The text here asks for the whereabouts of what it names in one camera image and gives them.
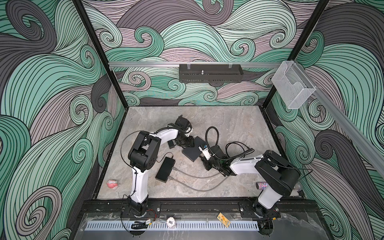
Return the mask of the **large black switch box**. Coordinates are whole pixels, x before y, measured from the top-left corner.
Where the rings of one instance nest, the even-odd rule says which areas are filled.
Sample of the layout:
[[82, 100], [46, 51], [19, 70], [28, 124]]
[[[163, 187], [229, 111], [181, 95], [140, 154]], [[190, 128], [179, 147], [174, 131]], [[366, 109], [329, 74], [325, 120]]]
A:
[[201, 139], [200, 137], [194, 138], [194, 146], [193, 147], [187, 147], [182, 150], [182, 154], [187, 157], [189, 160], [194, 162], [199, 158], [199, 156], [202, 154], [202, 151], [199, 149], [201, 146], [205, 146], [206, 142]]

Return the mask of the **small black ribbed switch box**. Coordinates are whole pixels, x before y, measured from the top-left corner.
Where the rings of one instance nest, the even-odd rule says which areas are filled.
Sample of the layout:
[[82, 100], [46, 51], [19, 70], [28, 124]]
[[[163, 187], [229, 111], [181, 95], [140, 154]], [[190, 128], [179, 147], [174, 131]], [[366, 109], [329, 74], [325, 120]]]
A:
[[155, 179], [166, 183], [175, 165], [176, 160], [173, 158], [165, 157], [159, 171], [157, 172]]

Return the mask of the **black wall power adapter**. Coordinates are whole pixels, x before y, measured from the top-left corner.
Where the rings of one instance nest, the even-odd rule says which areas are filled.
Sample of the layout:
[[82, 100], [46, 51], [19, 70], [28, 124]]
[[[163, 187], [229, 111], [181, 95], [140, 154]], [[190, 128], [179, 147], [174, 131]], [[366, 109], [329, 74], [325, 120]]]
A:
[[176, 143], [174, 140], [169, 140], [168, 142], [169, 149], [173, 149], [176, 146]]

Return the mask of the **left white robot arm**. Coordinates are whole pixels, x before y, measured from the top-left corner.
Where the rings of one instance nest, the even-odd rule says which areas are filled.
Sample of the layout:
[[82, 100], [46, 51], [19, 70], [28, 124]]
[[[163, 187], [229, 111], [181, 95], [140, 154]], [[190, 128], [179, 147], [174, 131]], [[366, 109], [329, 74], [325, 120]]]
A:
[[183, 129], [167, 126], [154, 133], [138, 132], [128, 153], [129, 167], [133, 173], [132, 191], [128, 196], [128, 205], [135, 214], [143, 216], [147, 212], [149, 170], [157, 161], [160, 146], [169, 141], [179, 141], [186, 137], [190, 141], [187, 146], [190, 147], [194, 142], [190, 138], [192, 131], [192, 127]]

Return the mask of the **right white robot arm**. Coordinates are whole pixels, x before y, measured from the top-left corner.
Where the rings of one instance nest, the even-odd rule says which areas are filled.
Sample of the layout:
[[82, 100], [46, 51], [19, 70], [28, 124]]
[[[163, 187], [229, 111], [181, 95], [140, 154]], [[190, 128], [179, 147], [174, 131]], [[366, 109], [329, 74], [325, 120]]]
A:
[[267, 187], [261, 191], [252, 205], [258, 218], [276, 218], [278, 212], [274, 208], [275, 204], [282, 197], [291, 195], [301, 176], [298, 168], [272, 150], [267, 150], [256, 157], [231, 159], [228, 159], [221, 149], [213, 152], [208, 148], [200, 148], [200, 150], [203, 153], [202, 160], [206, 170], [215, 168], [226, 177], [255, 174], [265, 180]]

